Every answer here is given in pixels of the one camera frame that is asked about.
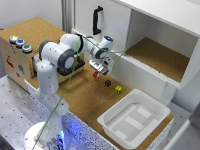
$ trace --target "empty white tray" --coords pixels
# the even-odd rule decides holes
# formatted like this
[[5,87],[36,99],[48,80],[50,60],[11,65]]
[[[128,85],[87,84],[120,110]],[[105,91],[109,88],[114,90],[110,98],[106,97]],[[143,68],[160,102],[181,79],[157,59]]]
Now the empty white tray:
[[105,133],[125,149],[136,149],[170,109],[135,89],[98,118]]

